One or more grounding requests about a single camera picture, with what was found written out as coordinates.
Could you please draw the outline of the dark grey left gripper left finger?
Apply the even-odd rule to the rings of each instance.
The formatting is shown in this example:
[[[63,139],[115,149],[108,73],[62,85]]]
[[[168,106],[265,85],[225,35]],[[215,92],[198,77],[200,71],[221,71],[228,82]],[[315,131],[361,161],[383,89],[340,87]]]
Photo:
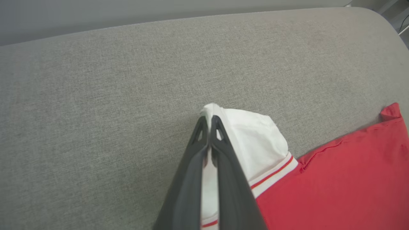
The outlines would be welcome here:
[[[206,117],[198,119],[152,230],[201,230],[203,168],[208,152]]]

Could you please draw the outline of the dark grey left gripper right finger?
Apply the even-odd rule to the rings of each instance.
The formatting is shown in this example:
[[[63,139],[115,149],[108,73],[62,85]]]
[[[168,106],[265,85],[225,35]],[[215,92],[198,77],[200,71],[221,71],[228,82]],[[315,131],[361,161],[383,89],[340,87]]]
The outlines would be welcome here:
[[[219,188],[219,230],[268,230],[219,116],[211,121],[212,160]]]

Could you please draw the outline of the red and white jersey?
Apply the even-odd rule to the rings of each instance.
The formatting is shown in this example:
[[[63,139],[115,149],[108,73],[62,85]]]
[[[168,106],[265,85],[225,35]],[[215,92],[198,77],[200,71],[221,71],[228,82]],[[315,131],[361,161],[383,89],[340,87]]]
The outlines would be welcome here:
[[[269,116],[210,103],[269,230],[409,230],[409,135],[398,103],[381,122],[296,159]]]

